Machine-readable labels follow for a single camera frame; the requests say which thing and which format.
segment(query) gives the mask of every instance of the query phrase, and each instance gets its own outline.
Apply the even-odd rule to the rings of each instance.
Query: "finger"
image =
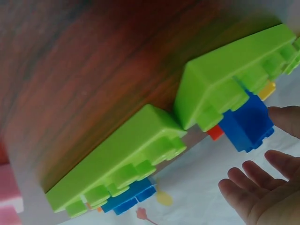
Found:
[[[268,193],[268,190],[257,186],[239,168],[231,168],[228,171],[228,177],[240,188],[248,192],[251,192],[252,194],[254,194],[259,198],[264,197]]]
[[[269,117],[274,125],[290,135],[300,138],[300,107],[269,107]]]
[[[271,175],[260,168],[256,163],[252,161],[246,161],[242,164],[242,167],[247,176],[253,180],[258,186],[267,189],[274,190],[281,185],[286,184],[283,179],[274,179]]]
[[[259,198],[240,188],[230,179],[221,180],[218,186],[226,201],[236,210],[244,222],[247,222],[247,218]]]
[[[287,179],[291,179],[297,170],[300,169],[300,158],[280,151],[269,150],[265,153],[265,157]]]

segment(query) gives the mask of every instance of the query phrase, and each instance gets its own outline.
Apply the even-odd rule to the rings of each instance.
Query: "wood grain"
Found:
[[[0,128],[19,182],[48,191],[146,103],[171,112],[188,60],[280,23],[291,3],[0,1]]]

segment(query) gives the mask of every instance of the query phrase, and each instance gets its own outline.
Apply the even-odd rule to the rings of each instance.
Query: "palm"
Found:
[[[247,176],[238,168],[230,169],[229,179],[219,183],[220,190],[247,225],[292,224],[288,221],[298,217],[295,212],[300,205],[300,158],[274,150],[265,156],[288,182],[247,161],[243,164]]]

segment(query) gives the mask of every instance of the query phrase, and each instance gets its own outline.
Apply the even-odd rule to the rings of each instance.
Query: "white fabric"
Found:
[[[266,104],[300,105],[299,75],[300,68],[290,76],[281,76],[276,92]],[[227,177],[228,169],[241,168],[246,160],[253,160],[271,175],[282,178],[264,159],[269,149],[300,156],[299,140],[278,128],[260,148],[248,154],[237,152],[225,136],[216,142],[207,137],[155,176],[161,189],[173,197],[171,207],[159,204],[153,196],[121,216],[92,211],[62,225],[151,225],[136,217],[138,207],[145,208],[148,218],[158,225],[242,225],[242,220],[221,196],[218,182]]]

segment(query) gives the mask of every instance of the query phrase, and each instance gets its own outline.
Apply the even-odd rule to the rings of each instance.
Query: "plastic building block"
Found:
[[[12,206],[17,213],[23,212],[23,198],[10,164],[0,166],[0,180],[0,209]]]
[[[51,207],[70,217],[81,215],[86,211],[82,195],[91,208],[101,207],[151,175],[155,165],[183,152],[185,134],[167,112],[144,106],[46,193]]]
[[[128,191],[117,197],[110,197],[101,208],[103,212],[115,210],[119,215],[136,205],[138,201],[142,202],[151,197],[156,192],[153,186],[154,184],[148,178],[136,181],[129,185]]]
[[[249,91],[246,92],[250,96],[249,100],[238,110],[225,112],[219,125],[237,151],[250,152],[257,149],[263,139],[274,132],[274,125],[261,99]]]
[[[0,208],[0,224],[1,225],[22,225],[18,214],[13,206]]]
[[[274,82],[269,81],[267,86],[264,87],[257,95],[258,97],[264,101],[276,90],[276,84]]]
[[[221,129],[221,127],[217,124],[212,129],[207,131],[207,134],[212,138],[212,140],[216,141],[224,134],[224,132]]]
[[[184,129],[207,132],[228,110],[257,94],[268,80],[290,73],[300,61],[300,41],[281,24],[220,47],[186,64],[174,111]]]
[[[21,225],[17,213],[23,212],[23,198],[10,164],[0,165],[0,224]]]

